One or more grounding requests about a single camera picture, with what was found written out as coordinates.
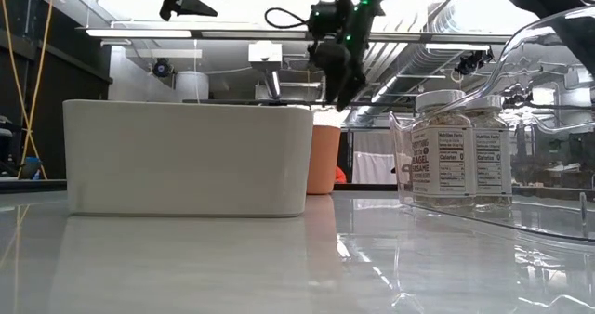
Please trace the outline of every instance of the white jar lid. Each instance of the white jar lid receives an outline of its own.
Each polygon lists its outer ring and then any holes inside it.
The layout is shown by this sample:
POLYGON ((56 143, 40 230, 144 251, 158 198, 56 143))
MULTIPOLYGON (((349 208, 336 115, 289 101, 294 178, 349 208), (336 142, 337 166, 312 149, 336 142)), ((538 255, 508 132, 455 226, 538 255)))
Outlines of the white jar lid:
POLYGON ((438 90, 422 93, 416 98, 416 111, 423 111, 430 106, 440 106, 465 97, 460 90, 438 90))
POLYGON ((471 110, 502 110, 502 99, 500 96, 485 96, 474 99, 467 104, 465 111, 471 110))

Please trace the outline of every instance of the spice jar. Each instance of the spice jar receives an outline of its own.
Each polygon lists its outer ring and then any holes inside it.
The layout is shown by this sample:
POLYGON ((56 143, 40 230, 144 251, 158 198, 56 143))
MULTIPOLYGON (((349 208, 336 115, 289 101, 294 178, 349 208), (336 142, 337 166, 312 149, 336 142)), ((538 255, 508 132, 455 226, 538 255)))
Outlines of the spice jar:
POLYGON ((465 97, 463 91, 440 90, 417 96, 421 121, 414 124, 412 178, 416 203, 437 208, 475 204, 475 156, 471 120, 461 109, 431 113, 465 97))
POLYGON ((500 96, 474 99, 464 111, 473 124, 478 210, 512 204, 509 126, 499 117, 501 111, 500 96))

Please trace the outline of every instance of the glossy table surface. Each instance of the glossy table surface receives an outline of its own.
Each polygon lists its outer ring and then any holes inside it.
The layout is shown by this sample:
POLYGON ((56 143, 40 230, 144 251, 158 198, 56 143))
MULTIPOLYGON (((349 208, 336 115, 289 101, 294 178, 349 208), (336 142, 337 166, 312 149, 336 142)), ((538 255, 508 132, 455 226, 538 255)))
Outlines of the glossy table surface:
POLYGON ((310 197, 288 219, 68 217, 63 192, 0 196, 0 313, 595 312, 592 244, 395 194, 310 197))

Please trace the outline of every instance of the clear acrylic container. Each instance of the clear acrylic container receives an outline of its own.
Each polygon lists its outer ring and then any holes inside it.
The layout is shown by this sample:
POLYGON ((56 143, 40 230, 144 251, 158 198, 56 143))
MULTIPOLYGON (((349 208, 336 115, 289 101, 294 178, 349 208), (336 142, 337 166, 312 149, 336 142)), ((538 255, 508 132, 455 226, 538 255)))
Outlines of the clear acrylic container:
MULTIPOLYGON (((482 87, 428 113, 439 116, 486 96, 504 101, 500 117, 509 128, 512 206, 507 213, 456 214, 595 241, 593 74, 595 7, 582 7, 518 31, 482 87)), ((411 132, 422 120, 391 116, 401 203, 416 204, 411 132)))

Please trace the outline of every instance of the ceiling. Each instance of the ceiling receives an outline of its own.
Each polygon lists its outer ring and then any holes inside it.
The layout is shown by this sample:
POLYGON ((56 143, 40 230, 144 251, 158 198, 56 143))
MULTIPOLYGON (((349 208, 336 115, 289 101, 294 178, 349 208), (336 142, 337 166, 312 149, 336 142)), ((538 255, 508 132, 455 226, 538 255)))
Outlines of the ceiling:
MULTIPOLYGON (((182 16, 172 17, 170 23, 161 21, 158 15, 163 0, 55 0, 56 6, 77 20, 81 25, 93 28, 196 28, 262 30, 270 26, 264 21, 264 12, 270 7, 283 7, 303 18, 310 13, 310 5, 318 0, 201 0, 216 11, 216 18, 182 16)), ((428 20, 429 13, 444 0, 386 0, 382 3, 386 17, 375 19, 374 32, 419 32, 428 20)), ((513 34, 523 25, 536 20, 530 13, 513 6, 507 0, 456 0, 450 19, 455 28, 448 32, 513 34)), ((279 24, 294 23, 284 14, 271 15, 279 24)), ((194 40, 136 40, 126 47, 126 55, 145 70, 156 58, 140 58, 138 52, 146 49, 183 50, 184 55, 170 58, 177 71, 199 71, 209 74, 211 91, 216 98, 252 98, 254 86, 263 83, 260 72, 248 70, 248 41, 194 41, 194 40)), ((284 69, 281 82, 319 82, 319 72, 304 73, 306 46, 303 42, 282 42, 284 69)), ((399 56, 398 44, 371 44, 364 66, 369 82, 386 82, 383 78, 387 64, 399 56)), ((496 56, 501 46, 494 46, 496 56)), ((425 90, 461 87, 451 79, 451 71, 460 51, 453 51, 450 59, 436 72, 445 75, 443 80, 428 80, 425 90)), ((486 66, 478 76, 464 79, 466 88, 481 85, 494 65, 486 66)), ((374 96, 372 89, 364 99, 374 96)))

